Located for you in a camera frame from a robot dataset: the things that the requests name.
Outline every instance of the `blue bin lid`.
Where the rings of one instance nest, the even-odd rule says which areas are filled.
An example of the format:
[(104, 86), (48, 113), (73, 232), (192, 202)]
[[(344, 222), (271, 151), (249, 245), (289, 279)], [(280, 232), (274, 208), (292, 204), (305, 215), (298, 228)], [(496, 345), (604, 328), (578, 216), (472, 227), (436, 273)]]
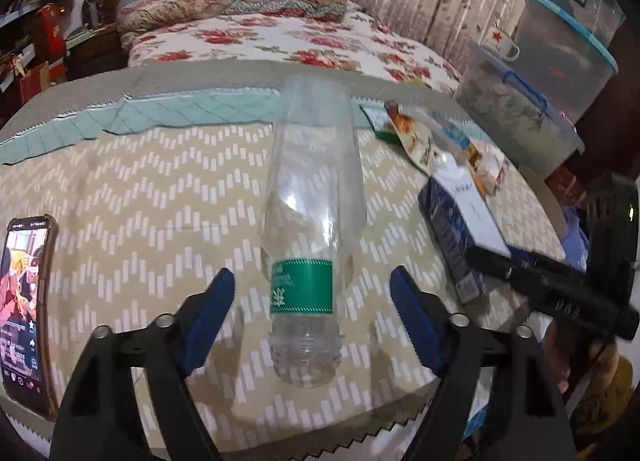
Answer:
[(565, 12), (560, 6), (555, 3), (552, 3), (549, 0), (535, 0), (542, 4), (545, 8), (555, 13), (558, 17), (560, 17), (564, 22), (566, 22), (569, 26), (571, 26), (576, 32), (582, 35), (587, 41), (589, 41), (593, 47), (600, 52), (602, 57), (609, 62), (609, 65), (613, 68), (614, 75), (618, 74), (618, 63), (616, 59), (613, 58), (613, 55), (609, 53), (607, 48), (605, 48), (602, 43), (580, 22), (576, 21), (576, 19)]
[(520, 75), (514, 72), (504, 61), (488, 48), (483, 48), (477, 42), (468, 43), (471, 53), (482, 57), (502, 76), (502, 82), (524, 95), (533, 105), (540, 109), (541, 115), (552, 121), (560, 130), (564, 138), (574, 146), (580, 154), (584, 152), (584, 142), (578, 136), (574, 126), (569, 123), (547, 100), (543, 94), (532, 88)]

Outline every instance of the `video on phone screen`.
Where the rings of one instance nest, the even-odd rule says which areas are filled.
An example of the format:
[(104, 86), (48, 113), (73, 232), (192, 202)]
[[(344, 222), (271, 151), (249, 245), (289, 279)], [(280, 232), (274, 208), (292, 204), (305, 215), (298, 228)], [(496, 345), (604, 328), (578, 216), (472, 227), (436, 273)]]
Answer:
[(38, 273), (47, 229), (11, 230), (0, 269), (0, 362), (4, 378), (34, 388), (38, 358)]

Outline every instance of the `brown phone case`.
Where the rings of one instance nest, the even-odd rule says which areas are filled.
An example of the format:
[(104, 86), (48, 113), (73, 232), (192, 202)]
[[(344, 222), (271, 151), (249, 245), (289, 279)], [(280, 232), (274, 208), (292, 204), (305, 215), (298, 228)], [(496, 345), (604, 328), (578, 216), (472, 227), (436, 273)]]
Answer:
[(47, 400), (47, 411), (43, 414), (44, 409), (32, 409), (27, 401), (20, 401), (19, 403), (30, 408), (32, 411), (41, 415), (48, 421), (55, 421), (58, 415), (58, 402), (56, 400), (56, 394), (53, 391), (53, 378), (51, 373), (50, 361), (49, 361), (49, 347), (48, 347), (48, 330), (47, 330), (47, 288), (49, 285), (51, 264), (53, 261), (53, 252), (58, 237), (58, 223), (52, 215), (45, 214), (43, 216), (33, 216), (25, 218), (14, 218), (9, 221), (7, 226), (7, 234), (11, 227), (17, 222), (34, 220), (34, 219), (46, 219), (47, 220), (47, 239), (44, 243), (44, 253), (42, 257), (42, 267), (38, 273), (38, 298), (36, 301), (36, 314), (38, 315), (38, 356), (40, 357), (40, 367), (42, 370), (42, 384), (44, 387), (44, 397)]

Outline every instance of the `folded quilt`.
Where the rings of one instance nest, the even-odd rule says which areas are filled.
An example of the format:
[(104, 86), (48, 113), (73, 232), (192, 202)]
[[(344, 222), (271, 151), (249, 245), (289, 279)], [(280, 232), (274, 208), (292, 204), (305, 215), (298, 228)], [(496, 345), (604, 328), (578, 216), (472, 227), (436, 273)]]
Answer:
[(116, 17), (122, 47), (146, 32), (177, 22), (236, 14), (340, 21), (347, 0), (121, 0)]

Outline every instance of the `beige patterned tablecloth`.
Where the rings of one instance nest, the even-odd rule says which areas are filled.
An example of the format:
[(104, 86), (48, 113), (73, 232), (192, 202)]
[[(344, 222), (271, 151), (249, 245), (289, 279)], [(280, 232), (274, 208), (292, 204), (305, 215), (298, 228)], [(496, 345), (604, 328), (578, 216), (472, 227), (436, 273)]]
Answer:
[[(359, 131), (358, 138), (369, 224), (344, 299), (342, 363), (335, 380), (319, 389), (295, 389), (271, 368), (269, 285), (260, 271), (257, 230), (270, 127), (103, 134), (2, 167), (4, 218), (51, 213), (60, 225), (47, 323), (59, 401), (93, 328), (144, 327), (204, 290), (222, 266), (236, 275), (236, 300), (206, 366), (188, 380), (221, 451), (339, 423), (350, 424), (352, 439), (370, 427), (362, 419), (353, 425), (354, 417), (385, 404), (388, 409), (390, 402), (430, 383), (433, 375), (418, 362), (388, 290), (391, 270), (404, 264), (422, 289), (439, 295), (449, 311), (459, 309), (417, 207), (426, 178), (370, 131)], [(542, 207), (515, 170), (489, 205), (510, 244), (564, 257)], [(472, 303), (463, 311), (495, 329), (521, 304), (503, 286), (491, 292), (488, 303)], [(149, 443), (162, 447), (143, 377), (136, 388)], [(415, 415), (420, 405), (414, 407), (401, 410)], [(324, 441), (308, 452), (333, 450), (342, 440)], [(276, 457), (300, 454), (281, 447)]]

